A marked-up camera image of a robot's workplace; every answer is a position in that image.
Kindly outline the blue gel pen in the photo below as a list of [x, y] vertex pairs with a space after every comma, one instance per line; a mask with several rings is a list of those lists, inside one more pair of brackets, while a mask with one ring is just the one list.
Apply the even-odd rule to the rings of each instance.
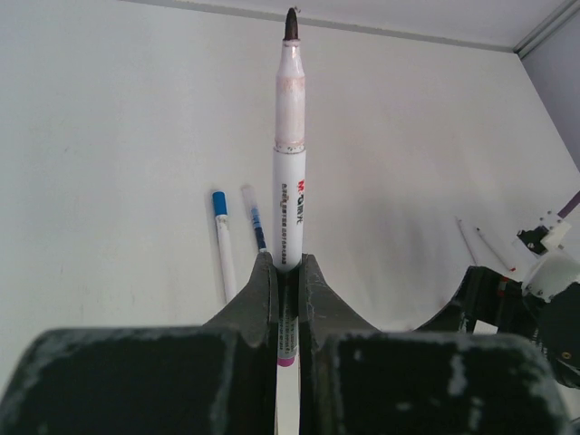
[[255, 190], [252, 186], [245, 185], [241, 188], [241, 192], [246, 207], [246, 212], [252, 224], [257, 250], [259, 252], [266, 252], [266, 237], [262, 226], [259, 207], [256, 201]]

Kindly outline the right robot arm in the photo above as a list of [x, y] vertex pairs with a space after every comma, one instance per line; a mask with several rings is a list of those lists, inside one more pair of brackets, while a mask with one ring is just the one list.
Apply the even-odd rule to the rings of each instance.
[[558, 383], [579, 388], [579, 263], [572, 257], [546, 254], [523, 281], [471, 266], [450, 301], [418, 329], [471, 334], [479, 322], [526, 338]]

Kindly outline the blue white marker pen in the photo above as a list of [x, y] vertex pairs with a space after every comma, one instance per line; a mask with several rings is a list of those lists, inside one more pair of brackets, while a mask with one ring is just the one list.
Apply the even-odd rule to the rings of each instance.
[[238, 287], [229, 230], [227, 197], [224, 191], [215, 190], [211, 198], [217, 228], [217, 241], [225, 298], [226, 302], [229, 303], [237, 295]]

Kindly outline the thin white red-tip pen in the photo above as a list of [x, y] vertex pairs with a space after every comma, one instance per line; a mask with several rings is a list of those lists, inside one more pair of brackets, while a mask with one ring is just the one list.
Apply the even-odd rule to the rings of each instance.
[[280, 315], [277, 363], [289, 367], [298, 346], [295, 274], [302, 263], [305, 220], [305, 71], [296, 10], [285, 18], [275, 77], [273, 147], [273, 264], [278, 273]]

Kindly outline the white fineliner pen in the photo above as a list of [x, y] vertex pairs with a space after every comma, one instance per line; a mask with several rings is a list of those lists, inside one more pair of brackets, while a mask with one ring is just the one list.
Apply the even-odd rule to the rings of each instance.
[[466, 249], [468, 250], [469, 253], [469, 257], [471, 259], [471, 264], [474, 266], [478, 266], [479, 265], [479, 259], [476, 255], [475, 250], [473, 249], [472, 244], [470, 243], [469, 237], [468, 237], [468, 233], [467, 233], [467, 229], [464, 226], [463, 220], [459, 217], [455, 217], [455, 221], [457, 224], [457, 227], [459, 229], [459, 232], [461, 234], [461, 238], [466, 246]]
[[480, 228], [475, 227], [476, 234], [482, 240], [482, 242], [488, 247], [490, 252], [495, 256], [495, 258], [502, 264], [503, 267], [509, 272], [517, 271], [517, 262], [514, 257], [508, 252], [508, 250], [496, 241], [494, 238], [490, 238], [486, 233]]

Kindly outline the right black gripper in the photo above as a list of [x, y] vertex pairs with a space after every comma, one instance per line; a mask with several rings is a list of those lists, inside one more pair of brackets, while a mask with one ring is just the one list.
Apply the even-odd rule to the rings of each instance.
[[501, 334], [538, 337], [537, 319], [527, 310], [521, 283], [484, 266], [470, 266], [450, 301], [418, 329], [472, 334], [478, 322]]

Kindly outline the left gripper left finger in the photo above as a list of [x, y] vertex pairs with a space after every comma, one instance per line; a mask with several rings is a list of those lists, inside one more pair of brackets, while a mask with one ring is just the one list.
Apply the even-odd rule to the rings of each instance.
[[54, 329], [1, 400], [4, 434], [272, 434], [278, 297], [271, 256], [202, 325]]

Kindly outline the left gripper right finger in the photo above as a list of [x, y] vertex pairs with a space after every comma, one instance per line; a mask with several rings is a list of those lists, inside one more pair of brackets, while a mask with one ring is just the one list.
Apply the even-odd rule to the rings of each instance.
[[299, 270], [303, 434], [576, 434], [546, 357], [479, 322], [473, 333], [387, 333]]

